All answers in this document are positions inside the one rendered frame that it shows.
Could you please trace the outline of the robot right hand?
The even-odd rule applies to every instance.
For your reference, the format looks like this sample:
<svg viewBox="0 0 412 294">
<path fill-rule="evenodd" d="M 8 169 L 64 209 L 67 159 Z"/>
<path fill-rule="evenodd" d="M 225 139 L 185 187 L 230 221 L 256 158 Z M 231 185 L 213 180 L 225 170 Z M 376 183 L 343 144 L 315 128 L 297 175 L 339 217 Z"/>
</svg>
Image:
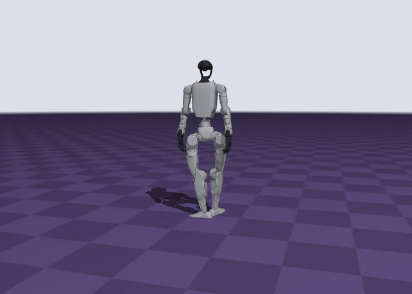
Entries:
<svg viewBox="0 0 412 294">
<path fill-rule="evenodd" d="M 228 129 L 225 132 L 225 137 L 227 137 L 227 141 L 226 141 L 226 147 L 222 150 L 224 154 L 228 153 L 231 147 L 232 135 L 230 135 L 230 131 Z"/>
</svg>

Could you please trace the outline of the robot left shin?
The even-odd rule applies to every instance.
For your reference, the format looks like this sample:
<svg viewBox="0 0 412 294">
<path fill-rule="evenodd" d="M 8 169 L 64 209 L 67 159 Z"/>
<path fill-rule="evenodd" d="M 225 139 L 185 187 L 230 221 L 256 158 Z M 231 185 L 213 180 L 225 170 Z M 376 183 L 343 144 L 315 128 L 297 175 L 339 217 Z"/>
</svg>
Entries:
<svg viewBox="0 0 412 294">
<path fill-rule="evenodd" d="M 197 172 L 195 177 L 193 177 L 194 188 L 196 192 L 196 197 L 198 198 L 201 213 L 206 213 L 206 197 L 207 197 L 207 183 L 204 181 L 204 175 L 201 172 Z M 204 214 L 205 214 L 204 213 Z"/>
</svg>

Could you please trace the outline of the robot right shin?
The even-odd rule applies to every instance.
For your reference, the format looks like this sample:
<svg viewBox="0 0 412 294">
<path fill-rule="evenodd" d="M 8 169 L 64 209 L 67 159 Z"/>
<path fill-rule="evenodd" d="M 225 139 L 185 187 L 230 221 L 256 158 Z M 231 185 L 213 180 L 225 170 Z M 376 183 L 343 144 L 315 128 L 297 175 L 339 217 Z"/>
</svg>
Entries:
<svg viewBox="0 0 412 294">
<path fill-rule="evenodd" d="M 219 198 L 223 183 L 223 173 L 220 170 L 216 171 L 216 179 L 211 180 L 212 208 L 218 209 Z"/>
</svg>

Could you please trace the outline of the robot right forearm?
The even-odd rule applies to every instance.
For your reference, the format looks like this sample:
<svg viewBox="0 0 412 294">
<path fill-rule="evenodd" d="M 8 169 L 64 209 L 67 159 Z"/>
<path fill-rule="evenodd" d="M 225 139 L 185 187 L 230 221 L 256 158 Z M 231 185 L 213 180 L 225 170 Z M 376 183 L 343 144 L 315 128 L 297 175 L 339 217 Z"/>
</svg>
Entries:
<svg viewBox="0 0 412 294">
<path fill-rule="evenodd" d="M 232 135 L 232 123 L 231 123 L 231 115 L 230 115 L 230 107 L 227 107 L 227 115 L 223 116 L 225 132 L 228 129 L 230 131 L 230 135 Z"/>
</svg>

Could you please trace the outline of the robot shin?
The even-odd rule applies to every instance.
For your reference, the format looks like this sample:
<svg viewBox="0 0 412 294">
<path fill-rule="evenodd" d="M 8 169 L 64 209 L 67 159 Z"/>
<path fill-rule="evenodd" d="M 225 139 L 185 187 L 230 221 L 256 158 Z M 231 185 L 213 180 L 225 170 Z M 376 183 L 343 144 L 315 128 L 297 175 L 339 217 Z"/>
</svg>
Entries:
<svg viewBox="0 0 412 294">
<path fill-rule="evenodd" d="M 223 173 L 220 170 L 216 171 L 216 179 L 211 180 L 212 208 L 218 209 L 219 198 L 223 183 Z"/>
<path fill-rule="evenodd" d="M 198 198 L 201 213 L 206 213 L 206 197 L 207 197 L 207 183 L 204 181 L 204 175 L 201 172 L 197 172 L 195 177 L 193 177 L 194 188 L 196 192 L 196 197 Z M 205 214 L 204 213 L 204 214 Z"/>
</svg>

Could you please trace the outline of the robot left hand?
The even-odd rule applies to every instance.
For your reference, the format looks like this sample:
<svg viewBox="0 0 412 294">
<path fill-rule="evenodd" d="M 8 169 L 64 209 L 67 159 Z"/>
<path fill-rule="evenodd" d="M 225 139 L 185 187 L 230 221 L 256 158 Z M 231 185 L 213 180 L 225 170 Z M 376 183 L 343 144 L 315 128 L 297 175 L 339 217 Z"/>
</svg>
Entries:
<svg viewBox="0 0 412 294">
<path fill-rule="evenodd" d="M 178 148 L 179 148 L 181 151 L 185 152 L 186 150 L 183 149 L 183 146 L 185 147 L 185 145 L 184 145 L 184 143 L 183 143 L 183 136 L 184 136 L 184 134 L 182 134 L 182 130 L 179 129 L 179 130 L 178 130 Z"/>
</svg>

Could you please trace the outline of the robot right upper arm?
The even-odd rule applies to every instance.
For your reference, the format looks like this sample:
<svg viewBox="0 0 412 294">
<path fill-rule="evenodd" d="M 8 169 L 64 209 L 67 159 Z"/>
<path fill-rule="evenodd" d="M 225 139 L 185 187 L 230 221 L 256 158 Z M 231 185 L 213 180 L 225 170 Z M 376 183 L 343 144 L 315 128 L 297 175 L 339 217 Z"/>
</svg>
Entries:
<svg viewBox="0 0 412 294">
<path fill-rule="evenodd" d="M 223 84 L 215 84 L 216 91 L 220 94 L 220 104 L 221 104 L 221 109 L 220 113 L 222 115 L 227 115 L 227 88 Z"/>
</svg>

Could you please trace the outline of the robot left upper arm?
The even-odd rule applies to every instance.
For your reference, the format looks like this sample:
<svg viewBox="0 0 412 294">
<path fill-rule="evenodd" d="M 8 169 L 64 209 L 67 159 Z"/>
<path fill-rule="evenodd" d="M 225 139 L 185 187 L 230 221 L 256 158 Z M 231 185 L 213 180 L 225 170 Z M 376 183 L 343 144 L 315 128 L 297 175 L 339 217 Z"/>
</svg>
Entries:
<svg viewBox="0 0 412 294">
<path fill-rule="evenodd" d="M 191 88 L 192 85 L 185 86 L 183 89 L 183 109 L 182 109 L 182 114 L 184 115 L 189 115 L 191 112 L 191 108 L 189 107 L 189 104 L 191 102 Z"/>
</svg>

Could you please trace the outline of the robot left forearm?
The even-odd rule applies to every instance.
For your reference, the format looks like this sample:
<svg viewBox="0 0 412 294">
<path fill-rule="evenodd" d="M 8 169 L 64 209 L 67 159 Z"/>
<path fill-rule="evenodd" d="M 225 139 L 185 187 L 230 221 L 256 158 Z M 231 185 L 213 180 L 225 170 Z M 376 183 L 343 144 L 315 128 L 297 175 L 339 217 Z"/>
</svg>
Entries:
<svg viewBox="0 0 412 294">
<path fill-rule="evenodd" d="M 182 108 L 182 109 L 183 109 L 183 108 Z M 187 119 L 188 119 L 188 116 L 187 116 L 187 115 L 183 115 L 183 114 L 182 114 L 182 111 L 181 111 L 179 129 L 182 130 L 182 134 L 185 134 L 185 128 L 186 128 L 186 125 L 187 125 Z M 178 130 L 179 130 L 179 129 L 178 129 Z"/>
</svg>

